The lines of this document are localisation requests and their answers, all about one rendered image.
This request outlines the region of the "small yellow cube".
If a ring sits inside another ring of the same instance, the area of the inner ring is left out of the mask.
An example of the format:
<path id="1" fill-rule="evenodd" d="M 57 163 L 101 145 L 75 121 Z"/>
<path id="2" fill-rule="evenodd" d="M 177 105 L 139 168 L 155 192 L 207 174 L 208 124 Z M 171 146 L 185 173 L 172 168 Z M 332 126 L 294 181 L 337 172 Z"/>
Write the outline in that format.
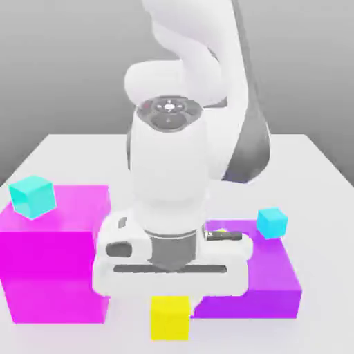
<path id="1" fill-rule="evenodd" d="M 188 296 L 153 296 L 150 305 L 151 339 L 187 341 L 191 304 Z"/>

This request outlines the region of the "large purple box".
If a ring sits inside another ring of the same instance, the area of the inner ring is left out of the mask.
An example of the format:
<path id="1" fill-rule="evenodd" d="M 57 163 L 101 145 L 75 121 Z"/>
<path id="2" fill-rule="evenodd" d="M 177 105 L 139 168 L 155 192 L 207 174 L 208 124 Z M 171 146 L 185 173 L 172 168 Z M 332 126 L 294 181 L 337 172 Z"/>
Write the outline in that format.
<path id="1" fill-rule="evenodd" d="M 194 319 L 294 319 L 302 288 L 281 239 L 265 239 L 255 220 L 210 220 L 206 229 L 240 231 L 253 240 L 249 288 L 240 296 L 204 297 Z"/>

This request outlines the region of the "large magenta box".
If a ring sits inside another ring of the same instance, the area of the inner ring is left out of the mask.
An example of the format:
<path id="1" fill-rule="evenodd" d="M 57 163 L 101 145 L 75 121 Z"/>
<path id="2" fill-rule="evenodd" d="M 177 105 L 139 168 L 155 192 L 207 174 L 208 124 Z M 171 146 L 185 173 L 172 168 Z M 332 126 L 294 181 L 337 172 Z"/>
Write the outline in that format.
<path id="1" fill-rule="evenodd" d="M 106 185 L 56 185 L 57 208 L 30 221 L 0 212 L 0 284 L 16 324 L 102 324 L 109 298 L 92 288 Z"/>

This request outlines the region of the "small sky blue cube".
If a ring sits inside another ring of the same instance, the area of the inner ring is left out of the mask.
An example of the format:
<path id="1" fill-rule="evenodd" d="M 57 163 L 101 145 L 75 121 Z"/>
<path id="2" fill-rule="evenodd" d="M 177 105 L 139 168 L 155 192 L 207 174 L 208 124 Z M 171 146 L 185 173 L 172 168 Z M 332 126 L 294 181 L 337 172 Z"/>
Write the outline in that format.
<path id="1" fill-rule="evenodd" d="M 277 207 L 260 209 L 257 229 L 265 239 L 281 238 L 286 234 L 288 217 Z"/>

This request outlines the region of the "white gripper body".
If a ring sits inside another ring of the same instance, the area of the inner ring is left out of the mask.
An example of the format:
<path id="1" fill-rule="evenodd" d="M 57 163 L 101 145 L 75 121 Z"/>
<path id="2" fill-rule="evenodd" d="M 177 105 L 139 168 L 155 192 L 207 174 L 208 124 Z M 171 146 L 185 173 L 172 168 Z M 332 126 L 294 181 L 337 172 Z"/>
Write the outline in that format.
<path id="1" fill-rule="evenodd" d="M 248 260 L 241 255 L 209 255 L 175 272 L 145 261 L 113 261 L 96 257 L 93 289 L 111 297 L 241 296 L 248 289 Z"/>

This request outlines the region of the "small turquoise cube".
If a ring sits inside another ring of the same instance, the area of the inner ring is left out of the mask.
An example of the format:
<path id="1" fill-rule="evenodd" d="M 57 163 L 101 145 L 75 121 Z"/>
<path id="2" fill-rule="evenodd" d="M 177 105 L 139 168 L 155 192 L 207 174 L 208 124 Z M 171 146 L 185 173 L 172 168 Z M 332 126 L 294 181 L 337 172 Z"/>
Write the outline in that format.
<path id="1" fill-rule="evenodd" d="M 28 176 L 8 186 L 13 209 L 35 220 L 57 208 L 53 183 L 40 176 Z"/>

